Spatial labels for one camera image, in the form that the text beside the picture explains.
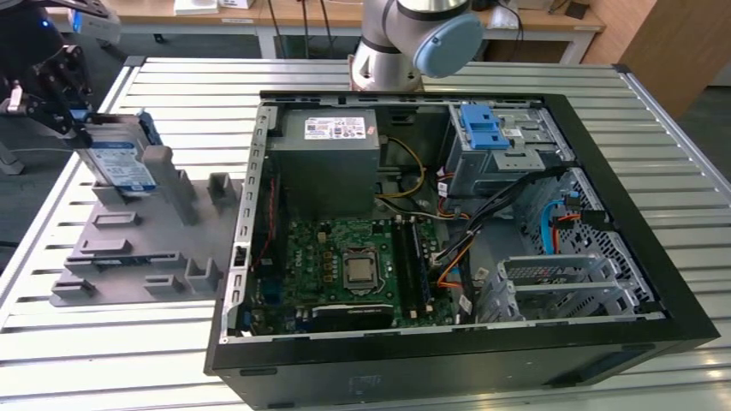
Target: green motherboard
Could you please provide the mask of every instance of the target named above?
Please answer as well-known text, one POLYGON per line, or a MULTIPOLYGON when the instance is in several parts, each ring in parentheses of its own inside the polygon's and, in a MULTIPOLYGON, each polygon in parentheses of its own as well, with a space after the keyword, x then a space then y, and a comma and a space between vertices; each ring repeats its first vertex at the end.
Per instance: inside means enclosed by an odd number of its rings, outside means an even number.
MULTIPOLYGON (((418 246, 430 255, 438 251, 434 223, 423 220, 415 227, 418 246)), ((307 316, 307 309, 337 304, 394 306, 393 327, 451 324, 449 293, 433 295, 429 313, 405 315, 398 271, 391 220, 290 222, 282 310, 271 310, 278 318, 267 321, 274 332, 302 332, 298 320, 307 316)))

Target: computer case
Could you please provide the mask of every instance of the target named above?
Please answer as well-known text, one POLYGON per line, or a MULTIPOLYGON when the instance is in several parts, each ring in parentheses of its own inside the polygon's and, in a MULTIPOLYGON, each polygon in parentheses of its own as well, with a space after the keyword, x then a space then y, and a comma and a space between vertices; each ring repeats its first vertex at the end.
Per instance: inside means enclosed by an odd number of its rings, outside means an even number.
POLYGON ((565 96, 263 92, 249 164, 206 371, 255 409, 595 384, 720 336, 565 96), (297 199, 269 147, 302 110, 375 113, 373 221, 279 220, 297 199), (469 262, 441 261, 461 239, 469 262))

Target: metal table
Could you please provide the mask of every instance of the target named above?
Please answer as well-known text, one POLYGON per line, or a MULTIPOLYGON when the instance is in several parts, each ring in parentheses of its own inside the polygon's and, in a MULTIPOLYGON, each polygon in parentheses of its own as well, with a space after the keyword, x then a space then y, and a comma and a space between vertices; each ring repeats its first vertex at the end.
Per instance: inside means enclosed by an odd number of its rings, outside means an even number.
MULTIPOLYGON (((134 60, 102 110, 134 113, 147 107, 191 178, 245 172, 259 90, 347 89, 341 61, 134 60)), ((633 75, 606 66, 477 63, 449 79, 427 79, 426 89, 569 96, 724 337, 593 387, 346 408, 530 409, 538 403, 561 411, 731 409, 731 190, 633 75)), ((0 408, 247 409, 223 383, 203 375, 213 301, 50 304, 93 209, 91 182, 74 156, 0 277, 0 408)))

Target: wooden desk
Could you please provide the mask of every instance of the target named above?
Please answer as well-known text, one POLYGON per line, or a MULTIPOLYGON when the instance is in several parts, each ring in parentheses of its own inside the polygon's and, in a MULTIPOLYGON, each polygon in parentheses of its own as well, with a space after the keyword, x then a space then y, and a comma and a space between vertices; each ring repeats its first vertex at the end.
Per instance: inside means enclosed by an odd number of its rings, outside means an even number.
MULTIPOLYGON (((302 6, 297 0, 271 0, 277 22, 281 26, 303 26, 302 6)), ((259 0, 261 3, 267 4, 267 0, 259 0)), ((325 2, 329 12, 330 25, 333 27, 361 27, 362 26, 362 6, 359 3, 343 4, 331 3, 329 0, 325 2)), ((493 10, 482 11, 477 13, 486 26, 493 18, 493 10)), ((523 26, 526 31, 550 31, 550 32, 602 32, 605 30, 605 23, 599 17, 587 11, 583 20, 567 17, 562 11, 550 15, 542 10, 521 10, 521 19, 523 20, 523 26)), ((307 23, 313 27, 325 27, 325 17, 322 14, 322 5, 319 0, 310 0, 307 2, 307 23)), ((262 8, 262 14, 259 15, 259 24, 271 26, 273 15, 269 7, 262 8)))
MULTIPOLYGON (((305 35, 302 6, 297 0, 271 0, 283 35, 305 35)), ((277 58, 275 36, 267 0, 258 0, 251 9, 221 8, 215 15, 174 15, 174 0, 105 0, 123 22, 125 33, 161 34, 254 34, 259 36, 263 58, 277 58)), ((307 23, 311 35, 325 35, 325 17, 319 0, 307 0, 307 23)), ((326 0, 334 36, 362 35, 362 6, 358 3, 331 3, 326 0)), ((491 11, 479 13, 490 23, 491 11)), ((526 41, 563 41, 569 47, 562 63, 579 64, 593 42, 594 34, 605 30, 605 23, 589 11, 583 20, 562 14, 549 15, 541 10, 521 10, 526 27, 526 41)), ((65 9, 53 9, 53 19, 62 31, 71 31, 65 9)), ((513 29, 486 30, 485 39, 515 40, 513 29)))
MULTIPOLYGON (((271 0, 281 33, 285 35, 305 35, 305 19, 302 6, 295 0, 271 0)), ((334 36, 362 35, 362 6, 358 3, 331 3, 326 0, 326 8, 330 18, 330 26, 334 36)), ((486 26, 493 17, 493 11, 478 13, 486 26)), ((542 10, 521 10, 521 19, 525 26, 526 41, 561 41, 569 42, 569 47, 561 57, 565 64, 579 64, 586 50, 593 42, 594 35, 605 30, 605 23, 597 15, 589 11, 582 20, 565 16, 563 10, 550 15, 542 10)), ((325 16, 319 0, 307 3, 307 24, 311 35, 325 35, 325 16)), ((269 7, 262 9, 259 15, 259 44, 262 45, 262 57, 277 58, 273 15, 269 7)), ((515 40, 518 30, 490 29, 483 38, 487 40, 515 40)))
MULTIPOLYGON (((257 25, 267 1, 259 0, 251 9, 219 8, 215 15, 175 15, 175 0, 103 0, 119 16, 123 33, 137 34, 257 34, 257 25)), ((62 32, 71 32, 67 9, 50 8, 53 20, 62 32)))

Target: blue cable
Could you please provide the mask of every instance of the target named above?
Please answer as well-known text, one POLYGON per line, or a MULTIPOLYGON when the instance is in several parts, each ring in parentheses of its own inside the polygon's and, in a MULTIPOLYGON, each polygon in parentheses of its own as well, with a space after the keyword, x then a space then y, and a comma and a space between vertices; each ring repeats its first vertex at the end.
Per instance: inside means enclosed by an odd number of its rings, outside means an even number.
POLYGON ((557 254, 551 241, 551 211, 554 206, 562 206, 563 200, 550 201, 541 212, 541 240, 545 243, 546 254, 557 254))

